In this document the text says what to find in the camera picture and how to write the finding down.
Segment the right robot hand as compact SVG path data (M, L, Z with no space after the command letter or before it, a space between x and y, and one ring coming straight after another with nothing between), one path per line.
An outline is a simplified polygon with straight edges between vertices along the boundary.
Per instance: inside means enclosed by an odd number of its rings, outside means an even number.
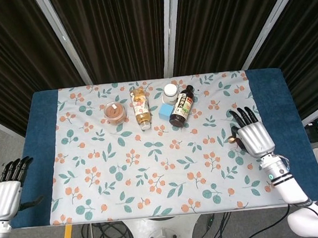
M272 154L275 143L263 123L249 107L237 108L237 111L229 110L238 125L231 127L229 140L236 142L242 150L256 159Z

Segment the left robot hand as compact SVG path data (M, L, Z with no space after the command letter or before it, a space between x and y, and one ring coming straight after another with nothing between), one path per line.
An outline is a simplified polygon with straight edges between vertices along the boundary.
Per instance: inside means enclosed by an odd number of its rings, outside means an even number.
M21 203L21 194L28 167L33 158L26 156L10 161L0 175L0 221L11 221L19 211L41 203L43 196L33 201Z

